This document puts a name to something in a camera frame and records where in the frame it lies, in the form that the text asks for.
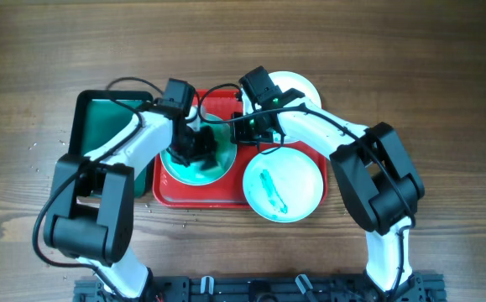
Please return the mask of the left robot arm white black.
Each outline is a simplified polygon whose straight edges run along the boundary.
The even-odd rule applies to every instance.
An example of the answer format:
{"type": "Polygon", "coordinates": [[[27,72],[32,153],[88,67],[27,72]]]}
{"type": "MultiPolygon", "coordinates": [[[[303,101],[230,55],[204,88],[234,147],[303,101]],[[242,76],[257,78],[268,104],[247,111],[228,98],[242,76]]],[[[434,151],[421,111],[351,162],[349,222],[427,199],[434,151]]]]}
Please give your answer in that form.
{"type": "Polygon", "coordinates": [[[133,117],[101,147],[81,154],[88,108],[78,106],[67,154],[56,163],[50,198],[34,224],[36,255],[53,265],[39,248],[68,257],[67,268],[88,268],[102,283],[97,292],[119,301],[161,301],[163,292],[129,246],[133,232],[134,181],[153,158],[193,133],[205,109],[163,100],[140,107],[122,105],[133,117]]]}

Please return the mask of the green sponge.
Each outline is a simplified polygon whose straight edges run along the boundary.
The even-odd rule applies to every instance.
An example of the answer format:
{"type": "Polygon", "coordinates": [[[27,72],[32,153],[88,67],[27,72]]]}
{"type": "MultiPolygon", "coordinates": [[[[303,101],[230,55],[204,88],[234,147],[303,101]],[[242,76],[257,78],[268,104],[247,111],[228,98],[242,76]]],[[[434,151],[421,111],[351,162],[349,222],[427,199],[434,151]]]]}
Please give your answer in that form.
{"type": "Polygon", "coordinates": [[[214,157],[208,157],[201,161],[200,170],[214,169],[218,166],[218,162],[214,157]]]}

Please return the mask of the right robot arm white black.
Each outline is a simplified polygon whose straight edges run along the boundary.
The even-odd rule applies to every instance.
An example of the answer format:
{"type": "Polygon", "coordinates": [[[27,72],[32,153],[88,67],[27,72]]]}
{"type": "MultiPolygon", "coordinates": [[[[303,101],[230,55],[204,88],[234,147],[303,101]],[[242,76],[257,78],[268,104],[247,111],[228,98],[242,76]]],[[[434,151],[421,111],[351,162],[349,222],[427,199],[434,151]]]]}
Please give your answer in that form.
{"type": "Polygon", "coordinates": [[[387,123],[350,123],[290,89],[270,96],[230,123],[239,142],[277,132],[328,157],[343,204],[366,232],[365,275],[382,297],[397,299],[413,271],[408,235],[425,188],[397,132],[387,123]]]}

